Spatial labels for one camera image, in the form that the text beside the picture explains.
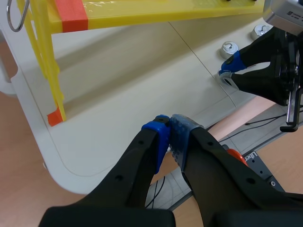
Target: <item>black cable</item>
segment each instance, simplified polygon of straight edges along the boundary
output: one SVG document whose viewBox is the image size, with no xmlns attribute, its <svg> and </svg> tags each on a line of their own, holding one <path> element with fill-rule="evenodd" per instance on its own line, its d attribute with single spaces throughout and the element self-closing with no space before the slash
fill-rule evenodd
<svg viewBox="0 0 303 227">
<path fill-rule="evenodd" d="M 284 116 L 287 116 L 287 114 L 283 114 L 283 115 L 280 115 L 280 116 L 277 116 L 277 117 L 267 118 L 267 119 L 264 119 L 264 120 L 261 120 L 261 121 L 246 123 L 245 125 L 250 125 L 250 124 L 255 124 L 255 123 L 264 122 L 264 121 L 268 121 L 268 120 L 272 120 L 272 119 L 273 119 L 272 121 L 267 122 L 266 124 L 263 124 L 263 125 L 260 125 L 260 126 L 257 126 L 257 127 L 253 127 L 253 128 L 249 128 L 249 129 L 242 130 L 242 131 L 240 131 L 240 132 L 238 132 L 238 133 L 236 133 L 236 134 L 234 134 L 234 135 L 232 135 L 232 136 L 230 136 L 230 137 L 227 137 L 226 139 L 223 139 L 222 141 L 219 141 L 219 143 L 224 142 L 224 141 L 230 139 L 231 137 L 234 137 L 234 136 L 236 136 L 236 135 L 239 135 L 240 133 L 242 133 L 242 132 L 244 132 L 244 131 L 248 131 L 248 130 L 251 130 L 251 129 L 257 129 L 257 128 L 263 127 L 263 126 L 265 126 L 265 125 L 268 125 L 268 124 L 274 122 L 275 120 L 277 120 L 277 119 L 279 119 L 279 118 L 281 118 L 281 117 L 284 117 Z"/>
<path fill-rule="evenodd" d="M 159 195 L 159 193 L 161 192 L 161 190 L 163 188 L 164 182 L 165 182 L 165 177 L 163 177 L 163 182 L 162 182 L 162 185 L 161 185 L 158 193 L 153 197 L 153 199 L 149 202 L 149 204 L 147 204 L 147 206 L 145 206 L 145 208 L 148 208 L 149 205 L 151 205 L 151 203 L 157 198 L 157 196 Z"/>
<path fill-rule="evenodd" d="M 155 198 L 155 196 L 156 196 L 157 186 L 158 186 L 158 181 L 156 182 L 155 193 L 153 194 L 153 197 L 154 197 L 154 198 Z M 155 201 L 155 200 L 152 200 L 152 206 L 151 206 L 152 209 L 153 209 L 154 201 Z"/>
<path fill-rule="evenodd" d="M 265 121 L 268 121 L 268 120 L 272 120 L 272 119 L 284 117 L 284 116 L 286 116 L 286 115 L 287 115 L 287 114 L 283 114 L 283 115 L 280 115 L 280 116 L 277 116 L 277 117 L 271 117 L 271 118 L 267 118 L 267 119 L 264 119 L 264 120 L 261 120 L 261 121 L 250 122 L 250 123 L 246 123 L 245 125 L 251 125 L 251 124 L 255 124 L 255 123 L 259 123 L 259 122 L 265 122 Z"/>
<path fill-rule="evenodd" d="M 240 133 L 242 133 L 242 132 L 244 132 L 244 131 L 248 131 L 248 130 L 252 130 L 252 129 L 257 129 L 257 128 L 261 128 L 261 127 L 263 127 L 263 126 L 265 126 L 265 125 L 268 125 L 268 124 L 274 122 L 274 121 L 277 120 L 277 119 L 279 119 L 279 117 L 273 119 L 273 120 L 270 121 L 270 122 L 267 122 L 266 124 L 263 124 L 263 125 L 260 125 L 260 126 L 257 126 L 257 127 L 253 127 L 253 128 L 249 128 L 249 129 L 242 130 L 242 131 L 240 131 L 240 132 L 238 132 L 238 133 L 236 133 L 236 134 L 234 134 L 234 135 L 232 135 L 232 136 L 230 136 L 230 137 L 227 137 L 226 139 L 220 141 L 219 143 L 221 143 L 221 142 L 223 142 L 223 141 L 226 141 L 226 140 L 228 140 L 228 139 L 230 139 L 230 138 L 232 138 L 232 137 L 234 137 L 234 136 L 236 136 L 236 135 L 239 135 Z"/>
</svg>

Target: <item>metal rod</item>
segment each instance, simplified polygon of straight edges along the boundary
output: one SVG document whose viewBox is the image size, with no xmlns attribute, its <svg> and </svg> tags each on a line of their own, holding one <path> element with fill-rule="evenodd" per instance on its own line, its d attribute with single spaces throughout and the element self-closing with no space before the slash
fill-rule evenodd
<svg viewBox="0 0 303 227">
<path fill-rule="evenodd" d="M 26 0 L 26 2 L 25 2 L 24 8 L 23 8 L 23 12 L 22 12 L 22 15 L 21 15 L 21 19 L 20 19 L 20 22 L 19 22 L 19 25 L 18 25 L 17 28 L 14 28 L 14 26 L 13 26 L 13 24 L 11 22 L 11 18 L 10 18 L 10 6 L 11 6 L 11 2 L 12 2 L 12 0 L 8 0 L 7 7 L 6 7 L 6 17 L 8 19 L 8 23 L 9 23 L 10 29 L 13 32 L 18 32 L 23 27 L 23 24 L 24 24 L 24 21 L 25 21 L 25 17 L 27 15 L 27 10 L 28 10 L 28 6 L 29 6 L 29 0 Z"/>
</svg>

